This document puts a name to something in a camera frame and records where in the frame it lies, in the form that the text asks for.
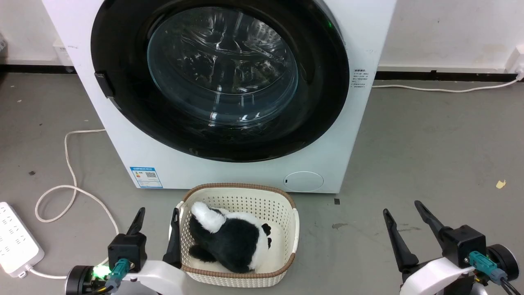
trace black and white plush toy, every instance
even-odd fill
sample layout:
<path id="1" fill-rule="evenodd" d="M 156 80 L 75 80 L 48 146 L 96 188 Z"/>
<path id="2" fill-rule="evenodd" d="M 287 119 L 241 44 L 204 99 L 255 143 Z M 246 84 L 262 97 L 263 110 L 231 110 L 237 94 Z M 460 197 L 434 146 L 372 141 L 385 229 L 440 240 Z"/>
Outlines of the black and white plush toy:
<path id="1" fill-rule="evenodd" d="M 195 245 L 189 254 L 204 262 L 218 261 L 232 272 L 256 270 L 266 259 L 271 246 L 268 224 L 251 213 L 209 208 L 202 202 L 191 207 L 189 230 Z"/>

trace wall socket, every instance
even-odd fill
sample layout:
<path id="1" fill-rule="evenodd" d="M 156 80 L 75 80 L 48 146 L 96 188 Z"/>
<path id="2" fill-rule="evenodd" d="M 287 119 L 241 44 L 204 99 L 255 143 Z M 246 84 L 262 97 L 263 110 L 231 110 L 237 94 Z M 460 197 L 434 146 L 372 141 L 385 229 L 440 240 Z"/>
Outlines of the wall socket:
<path id="1" fill-rule="evenodd" d="M 524 70 L 524 44 L 518 45 L 506 62 L 506 73 L 516 73 L 519 69 Z"/>
<path id="2" fill-rule="evenodd" d="M 42 260 L 44 252 L 16 212 L 0 203 L 0 265 L 11 277 L 26 276 L 26 266 Z"/>

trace brown basket rim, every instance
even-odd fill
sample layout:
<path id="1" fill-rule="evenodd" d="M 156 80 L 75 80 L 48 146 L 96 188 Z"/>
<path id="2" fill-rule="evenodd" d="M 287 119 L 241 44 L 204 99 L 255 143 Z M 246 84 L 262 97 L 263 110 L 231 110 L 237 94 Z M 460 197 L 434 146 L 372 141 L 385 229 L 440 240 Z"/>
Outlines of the brown basket rim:
<path id="1" fill-rule="evenodd" d="M 274 192 L 277 194 L 280 194 L 284 196 L 289 204 L 291 205 L 291 208 L 296 209 L 295 203 L 291 196 L 284 192 L 281 189 L 271 187 L 271 186 L 265 186 L 265 185 L 258 185 L 258 184 L 245 184 L 245 183 L 206 183 L 201 184 L 199 186 L 196 186 L 192 188 L 188 193 L 185 195 L 184 200 L 182 200 L 184 203 L 188 200 L 188 198 L 194 194 L 196 191 L 199 191 L 204 188 L 214 188 L 214 187 L 235 187 L 235 188 L 251 188 L 251 189 L 260 189 L 262 191 L 269 191 Z M 264 278 L 273 278 L 276 276 L 279 276 L 286 272 L 291 264 L 293 264 L 293 261 L 295 259 L 295 253 L 291 253 L 291 256 L 289 256 L 288 261 L 284 266 L 282 266 L 279 270 L 276 270 L 274 272 L 266 272 L 266 273 L 228 273 L 228 272 L 218 272 L 218 271 L 209 271 L 209 270 L 202 270 L 198 268 L 192 268 L 185 264 L 182 264 L 182 270 L 185 272 L 190 273 L 196 273 L 197 275 L 203 275 L 203 276 L 211 276 L 211 277 L 218 277 L 218 278 L 229 278 L 229 279 L 264 279 Z"/>

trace debris on floor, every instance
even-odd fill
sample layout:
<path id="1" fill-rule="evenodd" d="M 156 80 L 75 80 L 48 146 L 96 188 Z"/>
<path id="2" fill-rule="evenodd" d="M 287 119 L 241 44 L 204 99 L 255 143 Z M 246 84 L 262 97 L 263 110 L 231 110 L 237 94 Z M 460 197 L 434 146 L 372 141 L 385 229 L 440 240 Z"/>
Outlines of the debris on floor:
<path id="1" fill-rule="evenodd" d="M 343 226 L 345 226 L 345 225 L 348 225 L 348 224 L 347 224 L 347 223 L 335 223 L 335 224 L 333 224 L 333 225 L 331 226 L 331 228 L 333 228 L 333 229 L 339 229 L 339 228 L 341 228 L 341 227 L 343 227 Z"/>
<path id="2" fill-rule="evenodd" d="M 502 181 L 498 181 L 497 182 L 497 185 L 495 185 L 498 189 L 501 189 L 503 188 L 504 186 L 506 185 L 506 180 L 504 180 L 503 182 Z"/>

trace power strip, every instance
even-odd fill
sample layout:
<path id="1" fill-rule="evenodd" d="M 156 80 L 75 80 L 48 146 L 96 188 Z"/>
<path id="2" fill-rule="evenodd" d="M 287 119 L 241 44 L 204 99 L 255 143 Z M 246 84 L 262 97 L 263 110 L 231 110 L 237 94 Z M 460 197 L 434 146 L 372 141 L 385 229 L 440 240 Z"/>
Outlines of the power strip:
<path id="1" fill-rule="evenodd" d="M 26 276 L 27 266 L 42 260 L 44 252 L 20 217 L 0 202 L 0 265 L 13 278 Z"/>

